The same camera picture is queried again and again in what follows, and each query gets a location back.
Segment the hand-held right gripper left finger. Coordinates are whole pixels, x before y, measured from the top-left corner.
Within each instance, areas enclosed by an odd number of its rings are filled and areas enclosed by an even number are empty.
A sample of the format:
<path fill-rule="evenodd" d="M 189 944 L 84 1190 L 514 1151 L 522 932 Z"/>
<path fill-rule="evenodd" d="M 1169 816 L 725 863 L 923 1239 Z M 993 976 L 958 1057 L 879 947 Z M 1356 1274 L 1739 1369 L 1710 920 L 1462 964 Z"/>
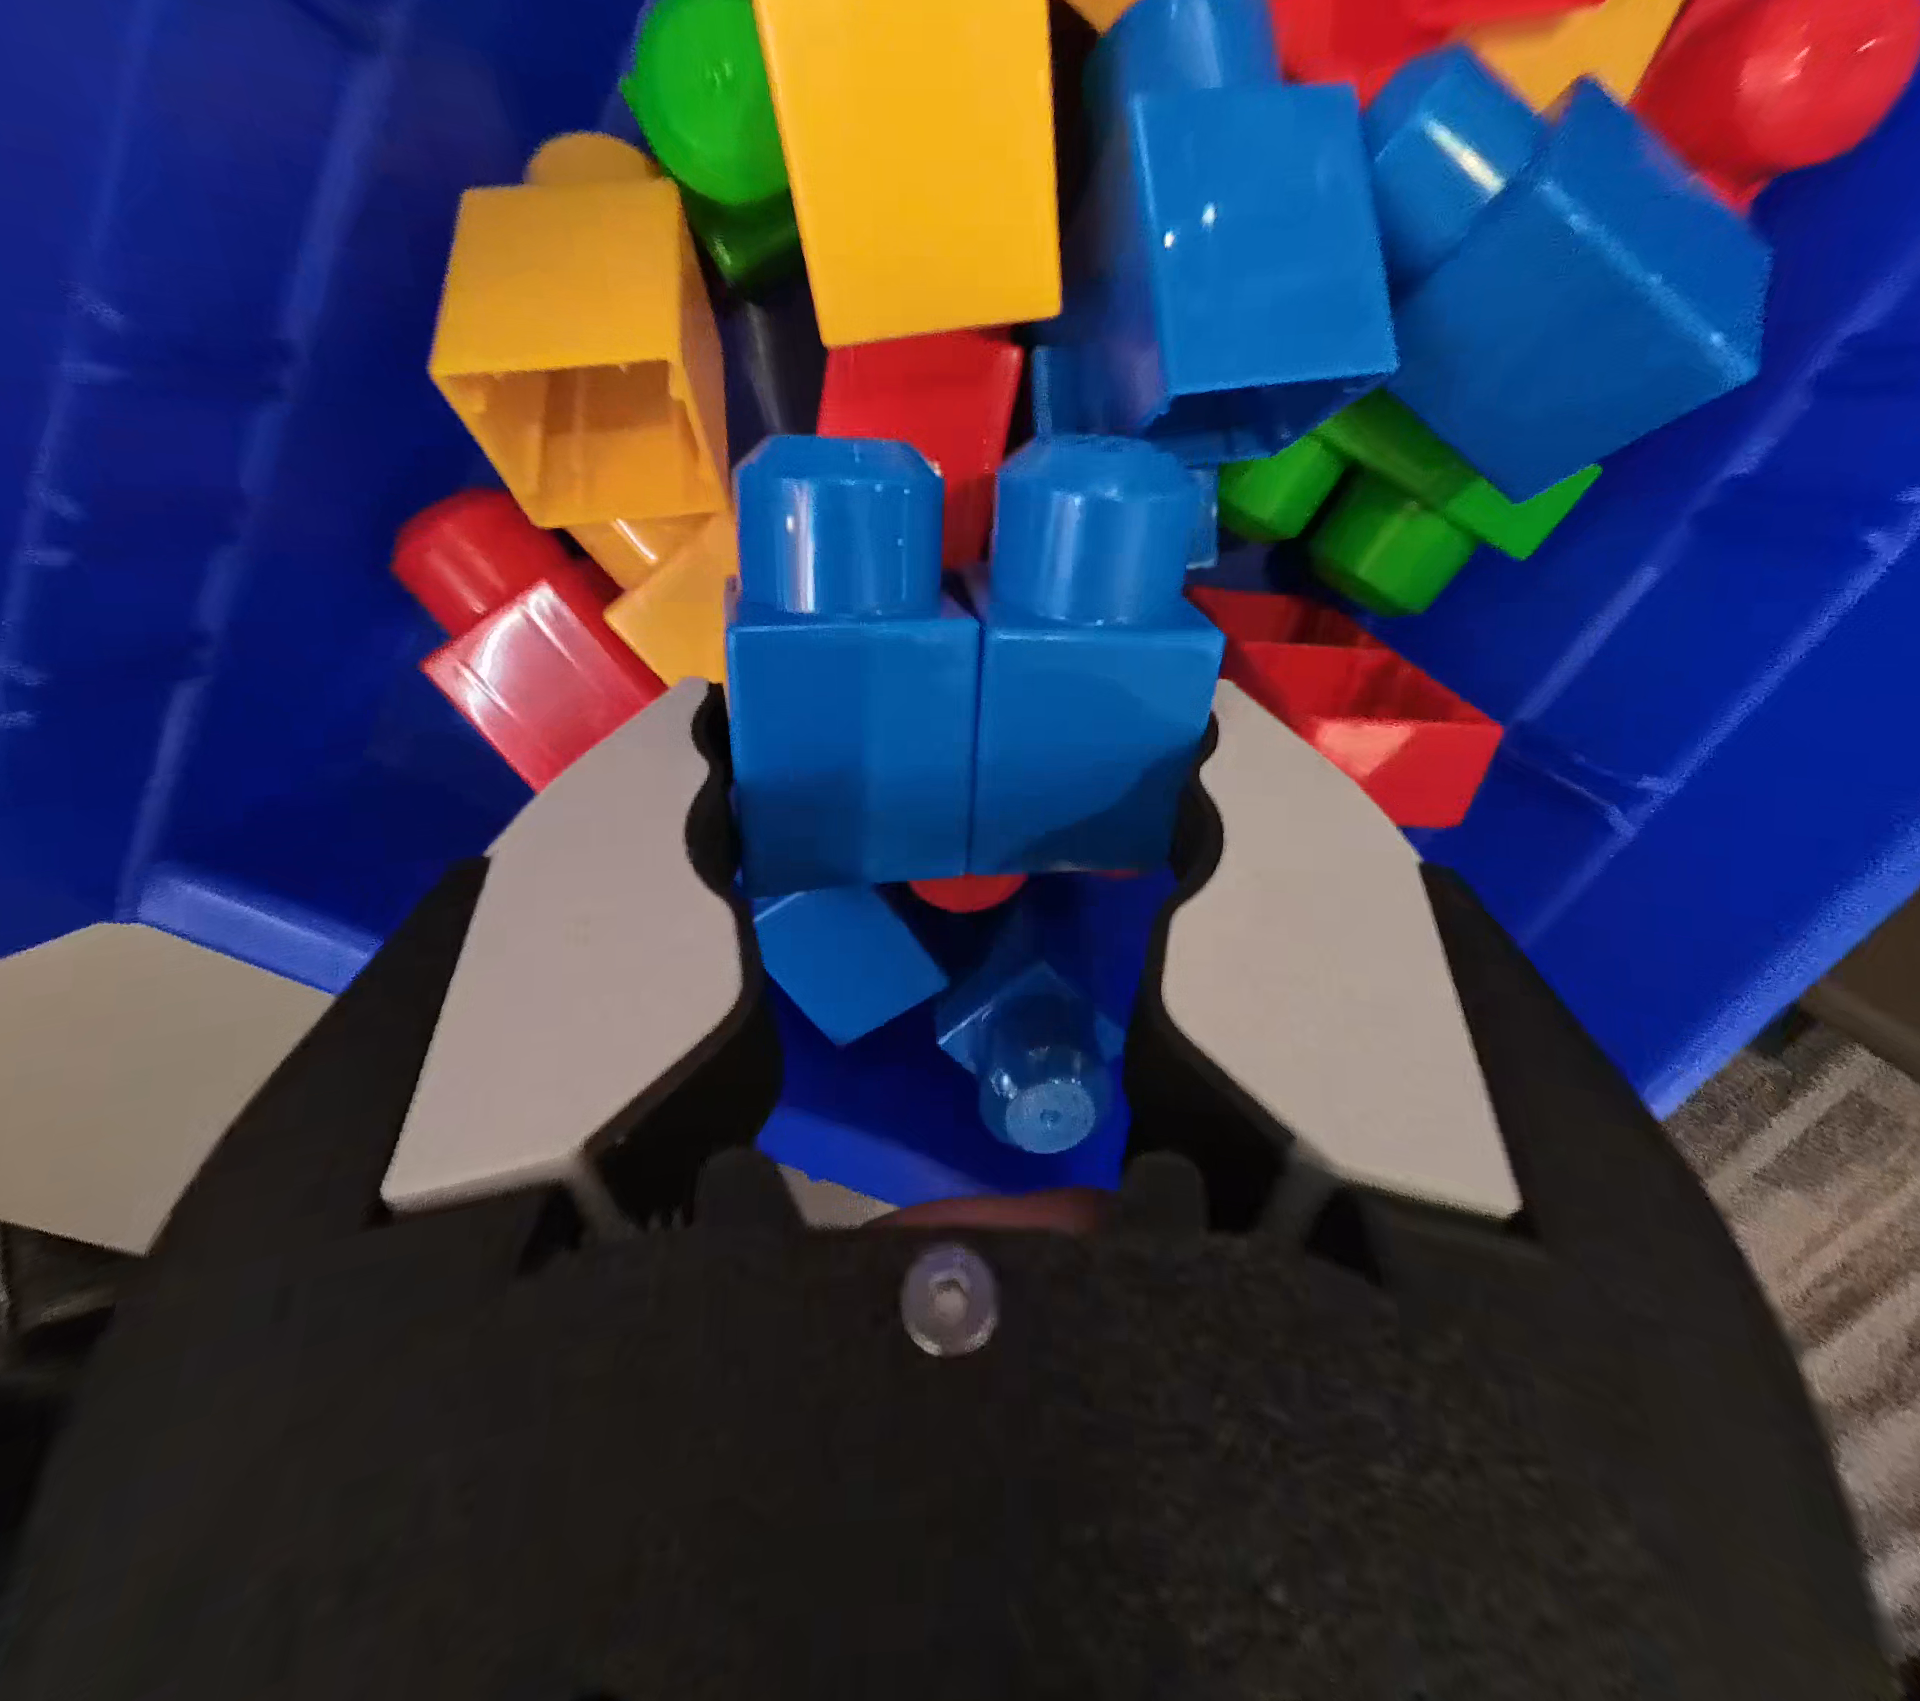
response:
<path fill-rule="evenodd" d="M 380 1199 L 565 1190 L 599 1230 L 690 1216 L 780 1098 L 722 690 L 682 680 L 495 841 Z"/>

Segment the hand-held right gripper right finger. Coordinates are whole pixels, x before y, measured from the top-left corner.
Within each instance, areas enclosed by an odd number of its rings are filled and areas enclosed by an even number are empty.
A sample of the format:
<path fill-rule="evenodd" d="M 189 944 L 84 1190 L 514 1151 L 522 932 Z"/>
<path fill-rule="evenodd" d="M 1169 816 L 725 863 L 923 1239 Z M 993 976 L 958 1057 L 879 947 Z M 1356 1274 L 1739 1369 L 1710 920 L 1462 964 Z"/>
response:
<path fill-rule="evenodd" d="M 1228 680 L 1174 825 L 1127 1031 L 1127 1156 L 1192 1166 L 1222 1232 L 1348 1188 L 1515 1218 L 1522 1188 L 1398 827 Z"/>

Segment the blue one-stud block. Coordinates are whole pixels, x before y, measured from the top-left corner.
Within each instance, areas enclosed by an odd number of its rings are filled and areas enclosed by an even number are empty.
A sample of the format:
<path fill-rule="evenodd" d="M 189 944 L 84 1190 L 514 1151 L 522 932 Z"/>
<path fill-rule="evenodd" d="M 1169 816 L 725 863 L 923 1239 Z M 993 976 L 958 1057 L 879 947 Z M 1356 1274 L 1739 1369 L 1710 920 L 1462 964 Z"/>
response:
<path fill-rule="evenodd" d="M 1187 594 L 1201 524 L 1192 470 L 1145 441 L 1045 437 L 1003 464 L 966 576 L 972 875 L 1164 863 L 1226 653 Z"/>
<path fill-rule="evenodd" d="M 942 476 L 896 441 L 772 437 L 733 497 L 745 891 L 966 873 L 982 629 L 946 588 Z"/>

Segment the blue plastic bin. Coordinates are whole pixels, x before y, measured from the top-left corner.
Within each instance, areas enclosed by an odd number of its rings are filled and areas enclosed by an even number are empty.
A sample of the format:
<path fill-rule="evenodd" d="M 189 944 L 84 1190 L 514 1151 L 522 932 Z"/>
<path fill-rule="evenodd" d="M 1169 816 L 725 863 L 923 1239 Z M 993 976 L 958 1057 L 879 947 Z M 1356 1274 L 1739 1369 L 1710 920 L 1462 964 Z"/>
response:
<path fill-rule="evenodd" d="M 152 920 L 351 980 L 526 791 L 396 527 L 460 192 L 643 0 L 5 0 L 5 951 Z M 1521 718 L 1440 850 L 1653 1100 L 1916 885 L 1916 114 L 1762 198 L 1762 376 L 1417 638 Z"/>

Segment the pile of colourful toy blocks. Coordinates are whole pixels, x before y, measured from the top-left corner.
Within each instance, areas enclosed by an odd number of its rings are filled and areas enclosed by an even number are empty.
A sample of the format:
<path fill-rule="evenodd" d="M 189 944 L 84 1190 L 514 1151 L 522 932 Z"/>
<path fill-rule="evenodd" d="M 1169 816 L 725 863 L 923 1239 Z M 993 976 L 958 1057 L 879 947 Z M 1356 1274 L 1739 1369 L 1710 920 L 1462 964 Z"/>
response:
<path fill-rule="evenodd" d="M 1916 891 L 1916 0 L 743 0 L 827 344 L 1041 327 L 1504 727 L 1444 858 L 1665 1103 Z"/>

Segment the person's right hand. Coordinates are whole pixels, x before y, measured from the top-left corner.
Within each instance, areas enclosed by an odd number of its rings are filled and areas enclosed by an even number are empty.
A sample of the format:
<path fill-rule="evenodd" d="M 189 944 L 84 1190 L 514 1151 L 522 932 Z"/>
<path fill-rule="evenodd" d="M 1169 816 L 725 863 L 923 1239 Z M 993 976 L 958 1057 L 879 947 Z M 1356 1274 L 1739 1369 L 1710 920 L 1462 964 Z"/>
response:
<path fill-rule="evenodd" d="M 895 1209 L 869 1226 L 945 1232 L 1057 1232 L 1085 1236 L 1116 1209 L 1110 1193 L 1070 1187 L 1028 1195 L 981 1195 Z"/>

